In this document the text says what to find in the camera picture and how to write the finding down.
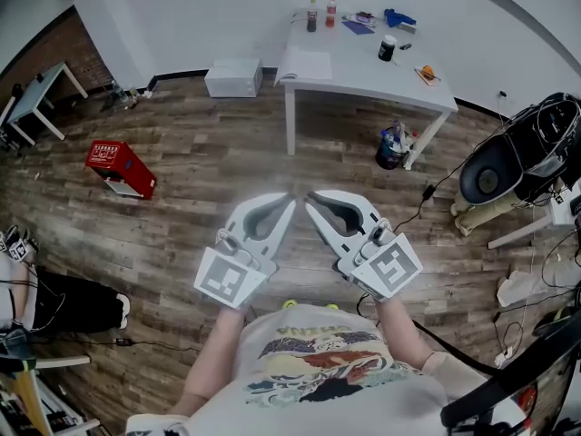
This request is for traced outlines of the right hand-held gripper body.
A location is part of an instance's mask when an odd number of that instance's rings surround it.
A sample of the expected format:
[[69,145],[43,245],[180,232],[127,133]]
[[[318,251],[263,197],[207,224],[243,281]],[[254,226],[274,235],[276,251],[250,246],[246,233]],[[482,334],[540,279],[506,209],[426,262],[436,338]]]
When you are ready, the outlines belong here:
[[355,286],[384,302],[407,286],[423,266],[407,237],[391,231],[389,221],[380,219],[367,235],[358,236],[337,268]]

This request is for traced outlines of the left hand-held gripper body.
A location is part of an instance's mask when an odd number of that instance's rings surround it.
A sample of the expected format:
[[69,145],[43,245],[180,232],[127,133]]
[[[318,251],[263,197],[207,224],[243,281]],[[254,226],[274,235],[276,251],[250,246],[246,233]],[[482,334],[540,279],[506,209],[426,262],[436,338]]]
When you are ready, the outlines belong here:
[[216,244],[203,253],[193,288],[230,308],[244,308],[277,270],[275,262],[220,229]]

